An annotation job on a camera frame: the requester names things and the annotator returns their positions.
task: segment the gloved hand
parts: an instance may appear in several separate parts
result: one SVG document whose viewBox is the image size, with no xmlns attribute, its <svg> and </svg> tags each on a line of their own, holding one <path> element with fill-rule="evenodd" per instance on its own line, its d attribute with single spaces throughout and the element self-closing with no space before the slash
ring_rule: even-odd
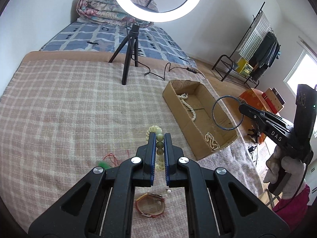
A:
<svg viewBox="0 0 317 238">
<path fill-rule="evenodd" d="M 279 160 L 281 159 L 282 151 L 279 146 L 275 147 L 273 157 Z M 300 185 L 304 172 L 305 172 L 305 166 L 300 160 L 293 159 L 289 156 L 285 156 L 282 158 L 281 165 L 287 173 L 291 174 L 290 179 L 288 180 L 285 187 L 283 188 L 282 199 L 287 200 L 287 199 L 291 199 L 293 195 L 295 194 L 295 192 L 297 191 L 298 186 Z M 270 168 L 271 170 L 269 169 L 267 171 L 263 182 L 264 183 L 270 182 L 274 184 L 277 181 L 280 166 L 275 162 L 271 162 Z M 306 185 L 306 182 L 304 180 L 297 195 L 300 194 L 304 190 L 305 185 Z"/>
</svg>

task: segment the silver screw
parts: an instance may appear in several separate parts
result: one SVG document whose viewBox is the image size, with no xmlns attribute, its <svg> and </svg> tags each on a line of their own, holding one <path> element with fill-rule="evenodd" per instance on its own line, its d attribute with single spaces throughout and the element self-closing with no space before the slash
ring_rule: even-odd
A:
<svg viewBox="0 0 317 238">
<path fill-rule="evenodd" d="M 219 175 L 225 175 L 227 173 L 227 170 L 224 169 L 223 167 L 219 167 L 216 169 L 217 174 Z"/>
<path fill-rule="evenodd" d="M 103 172 L 103 168 L 100 166 L 97 166 L 94 168 L 94 174 L 101 174 Z"/>
<path fill-rule="evenodd" d="M 189 162 L 189 159 L 187 157 L 180 157 L 179 162 L 182 164 L 187 164 Z"/>
<path fill-rule="evenodd" d="M 142 161 L 142 159 L 140 157 L 133 157 L 131 158 L 131 162 L 134 163 L 134 164 L 138 164 Z"/>
</svg>

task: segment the ring light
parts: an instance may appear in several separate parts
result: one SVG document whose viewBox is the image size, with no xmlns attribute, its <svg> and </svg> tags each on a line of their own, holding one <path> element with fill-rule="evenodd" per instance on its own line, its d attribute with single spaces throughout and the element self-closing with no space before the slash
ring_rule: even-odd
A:
<svg viewBox="0 0 317 238">
<path fill-rule="evenodd" d="M 137 7 L 131 0 L 117 0 L 118 4 L 131 16 L 150 22 L 166 22 L 179 19 L 190 13 L 200 0 L 187 0 L 179 8 L 169 12 L 149 12 Z"/>
</svg>

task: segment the blue plaid bed sheet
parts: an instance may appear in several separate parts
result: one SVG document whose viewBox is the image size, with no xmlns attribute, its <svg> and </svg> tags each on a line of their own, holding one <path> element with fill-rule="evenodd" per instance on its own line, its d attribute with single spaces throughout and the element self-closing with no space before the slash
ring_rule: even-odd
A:
<svg viewBox="0 0 317 238">
<path fill-rule="evenodd" d="M 41 51 L 99 51 L 115 52 L 127 36 L 126 28 L 106 24 L 74 22 L 44 45 Z M 184 66 L 196 67 L 178 44 L 157 26 L 140 28 L 138 55 Z M 127 44 L 120 53 L 125 54 Z"/>
</svg>

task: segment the green tassel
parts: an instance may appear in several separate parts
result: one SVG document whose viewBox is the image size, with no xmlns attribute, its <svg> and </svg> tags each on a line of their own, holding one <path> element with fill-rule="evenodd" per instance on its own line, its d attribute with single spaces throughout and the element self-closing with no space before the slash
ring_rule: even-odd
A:
<svg viewBox="0 0 317 238">
<path fill-rule="evenodd" d="M 109 168 L 112 168 L 110 165 L 108 165 L 105 161 L 99 161 L 98 162 L 98 166 L 101 166 L 105 169 L 109 169 Z"/>
</svg>

